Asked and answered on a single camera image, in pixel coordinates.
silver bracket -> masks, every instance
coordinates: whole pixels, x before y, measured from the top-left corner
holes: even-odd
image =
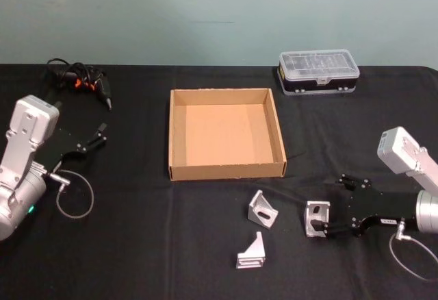
[[[263,192],[258,190],[249,203],[248,219],[270,229],[279,212],[266,201]]]
[[[304,224],[306,226],[307,237],[326,237],[323,231],[316,231],[311,225],[312,220],[329,222],[330,202],[326,201],[307,201],[304,213]]]
[[[257,238],[243,253],[237,255],[237,269],[242,268],[258,268],[265,263],[265,248],[263,246],[263,238],[261,232],[257,232]]]

black table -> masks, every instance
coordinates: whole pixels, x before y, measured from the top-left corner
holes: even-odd
[[[0,132],[15,101],[38,93],[43,69],[0,65]],[[306,200],[344,209],[348,191],[333,183],[341,173],[368,177],[382,191],[420,189],[377,157],[384,130],[404,126],[438,160],[438,72],[360,69],[357,89],[347,95],[286,97],[270,67],[188,66],[105,66],[111,113],[91,95],[63,92],[56,98],[63,102],[60,127],[88,136],[108,124],[107,146],[74,166],[93,185],[95,207],[82,221],[68,220],[50,188],[0,244],[0,299],[436,299],[437,284],[411,277],[392,259],[393,229],[371,229],[361,238],[305,237]],[[171,182],[170,90],[242,87],[273,89],[286,176]],[[279,211],[271,230],[246,219],[257,189]],[[237,253],[259,230],[264,267],[236,270]],[[438,253],[436,235],[411,235]],[[417,272],[438,276],[421,249],[397,244],[396,253]]]

open cardboard box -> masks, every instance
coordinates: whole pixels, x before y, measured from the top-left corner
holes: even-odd
[[[171,180],[282,177],[285,169],[270,89],[170,92]]]

